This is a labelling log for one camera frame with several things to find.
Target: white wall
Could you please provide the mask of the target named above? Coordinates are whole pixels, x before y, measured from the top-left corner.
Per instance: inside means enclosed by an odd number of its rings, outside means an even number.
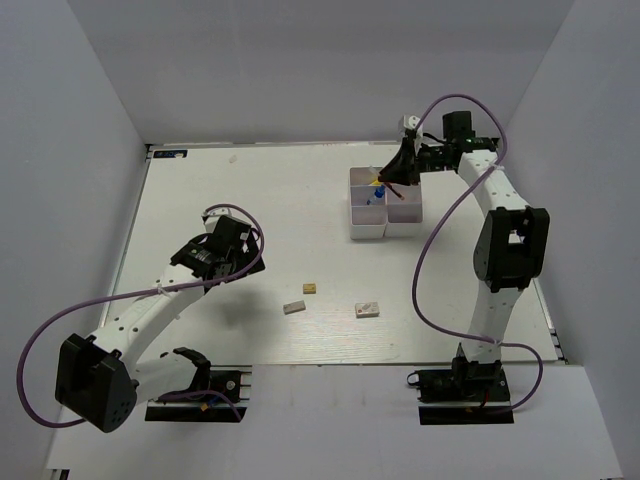
[[[507,121],[572,0],[69,3],[142,138],[164,143],[395,139],[456,90]]]
[[[15,368],[33,330],[63,307],[106,293],[144,173],[144,146],[64,0],[0,7],[0,465],[40,478],[52,432],[21,410]],[[99,309],[37,343],[27,391],[56,420],[59,346]]]
[[[551,214],[543,282],[625,478],[640,479],[640,8],[577,0],[510,125],[508,169]]]

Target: whiteboard eraser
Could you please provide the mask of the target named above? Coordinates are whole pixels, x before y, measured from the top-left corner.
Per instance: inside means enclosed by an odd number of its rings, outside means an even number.
[[[282,310],[285,315],[289,315],[290,313],[302,312],[306,310],[307,306],[304,304],[304,300],[300,300],[298,302],[287,303],[282,306]]]
[[[380,315],[380,307],[378,302],[356,303],[356,317],[369,318]]]

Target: blue object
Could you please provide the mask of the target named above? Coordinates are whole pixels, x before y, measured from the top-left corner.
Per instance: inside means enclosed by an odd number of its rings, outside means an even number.
[[[371,197],[369,197],[369,200],[367,200],[367,205],[378,205],[384,202],[384,190],[384,185],[380,185],[378,188],[376,188],[376,191],[373,192],[373,195],[371,195]]]

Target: purple cable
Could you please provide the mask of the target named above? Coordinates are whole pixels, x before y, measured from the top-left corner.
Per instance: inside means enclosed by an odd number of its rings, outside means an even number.
[[[216,278],[213,280],[203,280],[201,282],[196,282],[196,283],[180,283],[180,284],[170,285],[166,287],[163,286],[163,290],[165,292],[177,292],[179,290],[186,290],[188,288],[197,288],[197,287],[209,288],[209,287],[215,287],[216,285],[219,285],[221,283],[230,282],[232,280],[235,280],[245,275],[249,270],[253,268],[253,266],[256,263],[260,261],[260,258],[262,258],[262,253],[264,252],[264,234],[262,232],[262,228],[260,227],[260,224],[258,223],[258,221],[255,218],[253,218],[253,216],[249,212],[247,212],[245,209],[240,208],[236,205],[231,205],[229,203],[220,203],[217,205],[213,205],[207,208],[205,212],[211,212],[212,210],[217,210],[219,208],[229,208],[232,210],[237,210],[253,223],[260,237],[260,250],[258,251],[258,254],[253,260],[251,260],[251,262],[249,262],[249,264],[246,267],[241,269],[239,272],[234,273],[233,275],[228,275],[224,278]],[[27,395],[24,389],[24,367],[25,367],[25,364],[27,363],[27,357],[29,355],[29,352],[31,351],[31,348],[33,347],[33,344],[36,342],[38,337],[42,335],[42,332],[44,332],[57,320],[77,310],[81,310],[83,308],[91,307],[94,305],[100,305],[102,303],[114,302],[116,300],[125,300],[127,298],[137,298],[137,297],[148,297],[151,295],[158,295],[158,289],[149,288],[146,290],[138,290],[136,292],[120,293],[118,295],[109,295],[107,297],[99,297],[99,298],[94,298],[92,300],[86,300],[84,302],[78,303],[76,305],[72,305],[71,307],[65,308],[64,310],[56,313],[53,317],[51,317],[49,320],[44,322],[35,332],[33,332],[33,335],[31,335],[29,340],[27,340],[27,343],[22,349],[22,353],[20,354],[20,359],[18,360],[18,368],[16,371],[16,386],[18,389],[18,397],[20,398],[20,403],[22,404],[22,407],[24,408],[25,412],[27,412],[27,415],[29,415],[33,421],[35,421],[36,423],[44,427],[49,427],[49,428],[73,427],[74,425],[79,425],[86,421],[84,419],[78,419],[78,420],[73,420],[71,422],[62,422],[62,423],[51,422],[49,420],[42,418],[40,415],[38,415],[36,411],[33,409],[33,407],[31,406],[31,404],[29,403],[29,400],[27,399]]]
[[[502,138],[502,149],[498,153],[498,158],[497,158],[496,162],[492,166],[490,166],[487,169],[487,171],[484,172],[475,182],[473,182],[473,184],[471,186],[469,186],[469,188],[467,188],[467,190],[465,190],[465,192],[462,195],[460,195],[460,197],[455,202],[453,202],[453,205],[451,205],[451,207],[449,207],[449,210],[447,210],[447,212],[442,216],[442,218],[440,219],[440,221],[438,222],[436,227],[433,229],[433,231],[429,235],[429,238],[427,238],[427,241],[424,244],[422,252],[420,253],[420,257],[418,258],[418,264],[416,265],[416,269],[415,269],[415,272],[413,274],[413,282],[411,284],[411,300],[413,301],[413,308],[415,309],[416,314],[418,315],[418,317],[420,317],[420,319],[424,323],[426,323],[428,326],[430,326],[431,328],[433,328],[433,329],[435,329],[435,330],[437,330],[437,331],[439,331],[441,333],[444,333],[446,335],[451,335],[453,337],[464,338],[464,339],[468,339],[468,340],[477,340],[477,341],[480,341],[480,342],[491,343],[491,344],[494,344],[494,345],[501,345],[503,347],[508,347],[508,348],[523,348],[523,349],[528,350],[529,352],[531,352],[533,354],[533,356],[536,357],[536,361],[538,362],[538,377],[536,378],[536,381],[535,381],[535,383],[533,385],[533,388],[531,388],[529,393],[527,393],[524,396],[524,398],[522,398],[522,400],[520,400],[519,402],[515,403],[511,407],[505,409],[507,411],[508,410],[514,410],[514,409],[518,408],[519,406],[523,405],[524,403],[526,403],[536,393],[536,391],[538,390],[538,387],[540,386],[540,382],[542,382],[542,373],[543,373],[543,370],[544,370],[544,365],[543,365],[543,362],[542,362],[542,358],[540,357],[540,354],[538,354],[538,352],[536,352],[533,347],[530,347],[529,345],[525,345],[524,343],[502,343],[499,340],[496,340],[496,339],[491,338],[491,337],[480,336],[480,335],[471,335],[469,333],[456,332],[454,330],[449,330],[447,328],[444,328],[444,327],[441,327],[439,325],[436,325],[435,323],[431,322],[427,317],[425,317],[425,315],[420,310],[420,306],[418,305],[418,279],[420,277],[420,270],[422,269],[422,264],[424,263],[424,259],[427,256],[427,252],[429,251],[429,248],[431,248],[431,245],[433,244],[433,241],[435,240],[436,236],[438,235],[438,233],[440,232],[440,230],[442,229],[444,224],[447,222],[447,220],[449,220],[449,217],[451,217],[453,212],[460,206],[460,204],[465,200],[465,198],[467,198],[469,195],[471,195],[471,193],[482,182],[484,182],[489,177],[489,175],[491,175],[493,173],[493,171],[496,169],[496,167],[499,166],[502,163],[502,161],[504,160],[505,156],[507,155],[507,150],[509,148],[509,143],[507,141],[507,134],[504,131],[504,128],[502,128],[502,124],[496,118],[496,116],[481,101],[475,99],[474,97],[472,97],[470,95],[466,95],[464,93],[452,93],[452,94],[449,94],[449,95],[444,95],[443,97],[440,97],[437,100],[435,100],[431,105],[429,105],[429,107],[424,112],[422,117],[420,117],[420,121],[418,122],[418,125],[416,126],[416,129],[420,128],[420,126],[424,123],[425,119],[431,113],[431,111],[436,107],[436,105],[438,105],[440,102],[442,102],[444,100],[447,100],[449,98],[464,98],[464,99],[467,99],[467,100],[475,103],[476,105],[478,105],[482,110],[484,110],[484,112],[491,118],[493,123],[498,128],[498,131],[500,132],[500,137]]]
[[[225,395],[223,395],[220,392],[216,392],[215,390],[198,390],[197,392],[165,393],[164,395],[161,395],[160,397],[158,397],[158,401],[166,402],[167,400],[181,400],[183,398],[189,398],[194,395],[216,395],[220,397],[222,400],[224,400],[224,402],[227,405],[229,405],[229,407],[231,407],[231,410],[233,410],[233,413],[238,419],[238,421],[239,422],[242,421],[242,415],[240,415],[240,412],[238,411],[236,406],[233,404],[233,402],[229,400]]]

